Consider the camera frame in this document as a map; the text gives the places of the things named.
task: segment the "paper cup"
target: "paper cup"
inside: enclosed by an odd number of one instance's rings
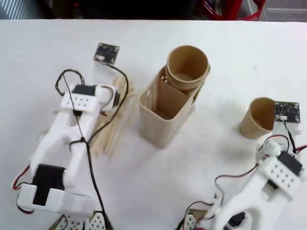
[[[165,66],[168,83],[182,92],[203,84],[209,72],[207,56],[193,46],[179,46],[174,49]]]
[[[253,100],[240,126],[241,134],[249,139],[257,139],[272,132],[274,125],[274,100],[260,97]]]

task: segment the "cable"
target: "cable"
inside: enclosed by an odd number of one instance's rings
[[[188,206],[188,208],[186,209],[186,212],[185,212],[184,217],[183,217],[182,230],[184,230],[184,225],[185,225],[185,221],[186,221],[186,216],[187,216],[187,213],[188,213],[190,207],[193,206],[194,204],[198,204],[198,203],[202,203],[202,204],[205,204],[205,205],[208,205],[208,206],[212,206],[212,205],[213,205],[213,203],[209,204],[209,203],[204,202],[204,201],[195,201],[195,202],[193,202],[192,204],[190,204],[190,205]]]
[[[84,77],[82,76],[82,74],[81,74],[79,71],[76,71],[76,70],[74,70],[74,69],[66,69],[66,70],[64,70],[64,71],[59,75],[59,77],[58,77],[58,79],[57,79],[57,82],[56,82],[56,85],[55,85],[56,90],[59,92],[59,94],[60,94],[61,96],[64,96],[65,93],[64,93],[64,92],[61,92],[61,91],[59,90],[59,81],[62,79],[62,77],[64,77],[64,74],[65,74],[66,72],[73,72],[73,73],[78,74],[79,77],[80,77],[80,80],[81,80],[81,84],[82,84],[82,85],[85,85]]]
[[[301,147],[296,148],[296,153],[299,154],[300,151],[304,150],[305,148],[307,148],[307,145],[303,145]]]
[[[102,127],[100,127],[98,130],[96,130],[96,131],[91,135],[91,137],[89,138],[88,141],[85,140],[85,138],[84,138],[83,135],[82,135],[81,129],[80,129],[81,136],[82,136],[81,139],[80,139],[80,140],[77,140],[77,141],[71,142],[71,143],[70,143],[70,148],[71,148],[71,145],[74,144],[74,143],[84,142],[84,143],[86,144],[87,157],[88,157],[88,161],[89,161],[89,168],[90,168],[91,178],[92,178],[93,186],[94,186],[94,189],[95,189],[95,191],[96,191],[96,193],[97,193],[97,196],[98,196],[98,199],[99,199],[99,203],[100,203],[100,206],[101,206],[101,209],[102,209],[101,213],[102,213],[102,215],[103,215],[103,217],[104,217],[104,220],[105,220],[106,230],[113,230],[112,224],[111,224],[111,222],[110,222],[110,220],[109,220],[109,218],[107,217],[107,214],[106,214],[106,212],[105,212],[105,208],[104,208],[104,205],[103,205],[103,202],[102,202],[102,199],[101,199],[101,196],[100,196],[100,193],[99,193],[97,184],[96,184],[96,180],[95,180],[95,177],[94,177],[93,166],[92,166],[92,157],[91,157],[91,151],[90,151],[90,143],[91,143],[91,141],[93,140],[93,138],[94,138],[101,130],[103,130],[107,125],[109,125],[109,124],[113,121],[114,117],[116,116],[116,114],[117,114],[118,111],[120,110],[121,106],[123,105],[123,103],[124,103],[124,101],[125,101],[125,99],[126,99],[126,97],[127,97],[127,94],[128,94],[128,91],[129,91],[129,82],[128,82],[128,78],[127,78],[126,74],[125,74],[123,71],[121,71],[120,69],[118,69],[118,68],[116,68],[116,67],[114,67],[114,66],[111,66],[111,65],[109,65],[109,64],[106,64],[106,63],[103,63],[103,62],[101,62],[101,63],[102,63],[103,65],[109,66],[109,67],[112,68],[112,69],[117,70],[118,72],[120,72],[120,73],[125,77],[126,84],[127,84],[127,85],[126,85],[126,92],[125,92],[125,95],[124,95],[124,97],[123,97],[121,103],[119,104],[117,110],[114,112],[113,116],[111,117],[111,119],[110,119],[107,123],[105,123]]]
[[[33,214],[33,213],[34,213],[34,209],[31,210],[31,211],[27,211],[27,210],[24,210],[24,209],[22,209],[21,207],[18,206],[18,204],[17,204],[18,197],[19,197],[19,194],[17,195],[17,198],[16,198],[16,206],[18,207],[18,209],[19,209],[22,213],[24,213],[24,214],[27,214],[27,215]]]
[[[63,217],[65,218],[66,225],[62,229],[60,229],[60,230],[65,230],[67,228],[67,225],[68,225],[67,217],[65,215],[63,215]]]
[[[70,150],[71,150],[71,145],[73,145],[73,144],[75,144],[75,143],[81,143],[81,142],[83,142],[83,143],[86,144],[87,158],[88,158],[88,163],[89,163],[91,178],[92,178],[93,186],[94,186],[94,189],[95,189],[95,191],[96,191],[96,193],[97,193],[98,200],[99,200],[99,203],[100,203],[100,206],[101,206],[101,209],[102,209],[102,211],[97,211],[97,212],[99,212],[99,213],[101,213],[101,214],[103,215],[104,220],[105,220],[106,229],[107,229],[107,230],[113,230],[111,221],[110,221],[109,218],[107,217],[107,214],[106,214],[106,211],[105,211],[105,207],[104,207],[104,204],[103,204],[103,202],[102,202],[101,195],[100,195],[100,193],[99,193],[98,186],[97,186],[97,183],[96,183],[96,180],[95,180],[95,176],[94,176],[94,172],[93,172],[93,165],[92,165],[92,157],[91,157],[91,148],[90,148],[90,144],[88,143],[88,141],[85,140],[84,137],[82,137],[80,140],[72,141],[72,142],[69,144],[69,148],[70,148]]]
[[[71,104],[72,104],[72,107],[73,107],[73,112],[75,113],[75,112],[76,112],[76,109],[75,109],[74,102],[73,102],[73,100],[72,100],[71,90],[70,90],[69,85],[68,85],[68,83],[67,83],[67,81],[66,81],[66,78],[65,78],[65,76],[64,76],[64,73],[62,73],[62,74],[60,75],[60,77],[63,77],[63,78],[64,78],[64,81],[65,81],[66,86],[67,86],[67,88],[68,88],[69,97],[71,98]],[[83,137],[83,134],[82,134],[82,131],[81,131],[81,127],[80,127],[80,123],[79,123],[78,116],[75,115],[75,117],[76,117],[76,119],[77,119],[77,123],[78,123],[78,127],[79,127],[79,130],[80,130],[81,137]]]
[[[88,140],[88,143],[91,143],[92,140],[93,140],[93,138],[94,138],[101,130],[103,130],[106,126],[108,126],[108,125],[113,121],[114,117],[115,117],[116,114],[119,112],[121,106],[122,106],[123,103],[125,102],[126,97],[127,97],[127,95],[128,95],[128,91],[129,91],[129,82],[128,82],[128,78],[127,78],[127,75],[126,75],[123,71],[121,71],[120,69],[116,68],[115,66],[111,66],[111,65],[109,65],[109,64],[107,64],[107,63],[104,63],[104,62],[100,62],[100,63],[101,63],[102,65],[106,65],[106,66],[109,66],[109,67],[112,68],[112,69],[115,69],[116,71],[120,72],[120,73],[125,77],[125,80],[126,80],[126,92],[125,92],[125,95],[124,95],[124,97],[123,97],[123,100],[120,102],[120,104],[119,104],[117,110],[115,111],[115,113],[113,114],[113,116],[111,117],[111,119],[110,119],[107,123],[105,123],[102,127],[100,127],[98,130],[96,130],[96,131],[92,134],[92,136],[91,136],[91,137],[89,138],[89,140]]]
[[[19,184],[18,181],[19,179],[25,175],[25,173],[29,170],[30,168],[30,165],[27,165],[26,168],[24,170],[22,170],[17,176],[16,178],[13,180],[13,183],[12,183],[12,190],[19,190],[21,188],[21,185],[22,184],[26,184],[26,182],[20,182]]]
[[[241,175],[228,175],[228,174],[224,174],[224,175],[219,175],[219,176],[217,176],[217,177],[215,178],[214,184],[215,184],[216,188],[222,193],[222,199],[221,199],[221,204],[220,204],[220,206],[223,205],[224,197],[225,197],[225,192],[224,192],[224,190],[221,188],[221,186],[217,183],[217,180],[218,180],[219,178],[222,178],[222,177],[240,178],[240,177],[246,176],[246,175],[248,175],[249,173],[251,173],[257,166],[258,166],[258,164],[256,164],[252,169],[248,170],[246,173],[241,174]]]
[[[110,92],[111,92],[111,97],[110,97],[110,99],[108,100],[108,102],[105,103],[105,104],[100,108],[100,114],[103,115],[103,114],[102,114],[102,109],[103,109],[104,107],[106,107],[106,106],[112,101],[113,96],[114,96],[114,91],[113,91],[113,89],[112,89],[111,87],[109,87],[109,86],[101,86],[101,87],[102,87],[102,88],[109,89]]]
[[[287,146],[287,152],[289,151],[289,148],[290,148],[290,142],[289,142],[289,139],[287,136],[285,135],[282,135],[282,134],[278,134],[278,135],[272,135],[272,136],[269,136],[268,138],[266,138],[263,142],[263,144],[261,145],[261,147],[258,149],[258,151],[260,150],[263,150],[263,147],[266,145],[266,142],[271,139],[271,138],[275,138],[275,137],[283,137],[287,140],[287,143],[288,143],[288,146]]]
[[[294,143],[292,134],[291,134],[290,130],[288,129],[285,121],[283,121],[283,124],[284,124],[286,130],[288,131],[288,135],[289,135],[289,138],[290,138],[290,141],[291,141],[291,144],[292,144],[292,148],[293,148],[293,153],[296,154],[296,148],[295,148],[295,143]]]

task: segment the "floor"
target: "floor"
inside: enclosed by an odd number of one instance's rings
[[[307,22],[307,0],[266,0],[260,21]]]

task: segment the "background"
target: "background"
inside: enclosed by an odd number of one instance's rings
[[[260,21],[307,21],[306,0],[0,0],[0,19],[208,20],[211,17],[204,2],[218,15],[238,4],[236,19],[257,12],[255,2],[263,2]]]

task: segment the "red chair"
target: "red chair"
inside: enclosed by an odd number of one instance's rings
[[[214,9],[212,9],[207,0],[201,0],[201,8],[205,16],[210,20],[238,20],[237,15],[240,10],[243,0],[225,0],[225,6],[223,8],[222,15],[218,15]],[[239,19],[245,21],[257,21],[260,17],[265,0],[253,0],[258,7],[258,11],[248,17]]]

